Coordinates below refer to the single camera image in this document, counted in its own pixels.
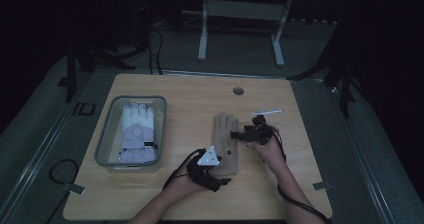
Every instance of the beige glove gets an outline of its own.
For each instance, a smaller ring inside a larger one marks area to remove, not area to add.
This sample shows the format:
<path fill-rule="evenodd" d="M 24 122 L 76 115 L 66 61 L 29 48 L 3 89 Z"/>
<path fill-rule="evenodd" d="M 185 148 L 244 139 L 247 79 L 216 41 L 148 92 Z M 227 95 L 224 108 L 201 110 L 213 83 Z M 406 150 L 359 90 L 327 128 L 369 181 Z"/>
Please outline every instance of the beige glove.
<path fill-rule="evenodd" d="M 222 113 L 215 116 L 214 122 L 212 144 L 215 146 L 216 155 L 222 157 L 222 160 L 210 172 L 217 176 L 236 174 L 238 171 L 237 140 L 231 139 L 230 132 L 238 131 L 238 119 L 232 114 Z"/>

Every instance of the white tag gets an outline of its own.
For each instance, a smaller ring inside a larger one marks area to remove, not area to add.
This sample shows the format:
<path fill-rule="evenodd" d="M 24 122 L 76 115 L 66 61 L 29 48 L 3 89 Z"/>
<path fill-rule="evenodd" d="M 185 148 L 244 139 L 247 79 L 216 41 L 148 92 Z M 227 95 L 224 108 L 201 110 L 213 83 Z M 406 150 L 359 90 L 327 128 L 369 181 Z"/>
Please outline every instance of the white tag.
<path fill-rule="evenodd" d="M 216 156 L 215 147 L 211 146 L 205 154 L 197 161 L 199 166 L 218 166 L 219 161 Z"/>

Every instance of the wooden table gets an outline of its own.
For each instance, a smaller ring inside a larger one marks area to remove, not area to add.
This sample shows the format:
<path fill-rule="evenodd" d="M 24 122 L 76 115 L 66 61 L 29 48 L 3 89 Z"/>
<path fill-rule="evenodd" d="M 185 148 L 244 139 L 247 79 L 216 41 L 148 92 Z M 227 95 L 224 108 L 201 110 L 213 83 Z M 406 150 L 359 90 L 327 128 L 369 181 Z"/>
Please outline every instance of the wooden table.
<path fill-rule="evenodd" d="M 235 95 L 234 87 L 244 89 Z M 116 173 L 98 165 L 95 149 L 110 103 L 116 96 L 161 95 L 168 103 L 161 168 L 154 173 Z M 211 146 L 213 117 L 232 113 L 240 130 L 251 124 L 251 112 L 283 109 L 266 115 L 280 130 L 287 163 L 311 203 L 327 217 L 332 209 L 321 182 L 308 136 L 290 83 L 281 79 L 159 76 L 120 74 L 116 77 L 81 164 L 76 184 L 83 195 L 69 196 L 63 215 L 68 220 L 130 219 L 156 194 L 189 153 Z M 257 154 L 238 146 L 238 173 L 217 192 L 204 191 L 173 206 L 163 220 L 270 220 L 283 219 L 282 198 L 276 180 Z"/>

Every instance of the person's right hand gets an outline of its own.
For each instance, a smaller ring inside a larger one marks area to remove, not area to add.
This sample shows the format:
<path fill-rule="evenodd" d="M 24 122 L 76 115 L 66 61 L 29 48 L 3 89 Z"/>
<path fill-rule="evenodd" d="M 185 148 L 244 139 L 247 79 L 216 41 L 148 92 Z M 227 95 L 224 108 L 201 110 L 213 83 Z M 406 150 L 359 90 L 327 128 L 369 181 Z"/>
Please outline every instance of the person's right hand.
<path fill-rule="evenodd" d="M 262 160 L 268 164 L 272 172 L 280 169 L 286 165 L 283 154 L 281 153 L 280 143 L 273 136 L 265 145 L 261 145 L 258 142 L 247 142 L 248 147 L 254 149 Z"/>

